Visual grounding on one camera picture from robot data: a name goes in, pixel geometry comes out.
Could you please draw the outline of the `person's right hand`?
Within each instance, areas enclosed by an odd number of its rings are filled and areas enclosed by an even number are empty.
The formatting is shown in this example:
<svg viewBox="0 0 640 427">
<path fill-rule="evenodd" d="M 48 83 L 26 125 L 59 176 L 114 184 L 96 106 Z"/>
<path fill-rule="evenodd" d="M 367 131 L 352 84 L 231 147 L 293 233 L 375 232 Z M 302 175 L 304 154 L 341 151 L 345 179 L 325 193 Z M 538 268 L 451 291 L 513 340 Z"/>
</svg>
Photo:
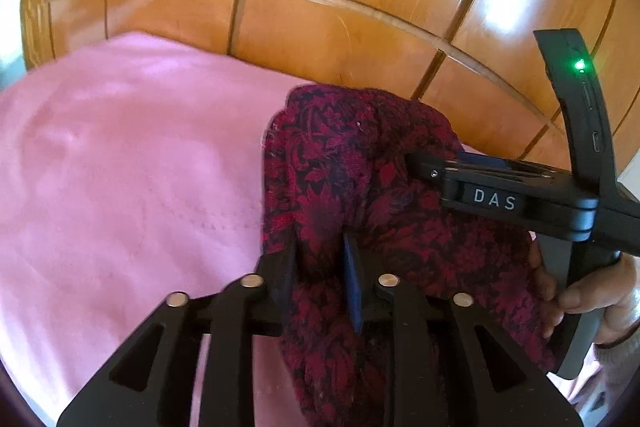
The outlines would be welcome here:
<svg viewBox="0 0 640 427">
<path fill-rule="evenodd" d="M 592 272 L 562 291 L 546 271 L 537 242 L 530 246 L 529 264 L 534 269 L 541 297 L 542 335 L 550 338 L 567 314 L 602 310 L 594 342 L 614 346 L 639 327 L 639 258 L 621 254 L 615 265 Z"/>
</svg>

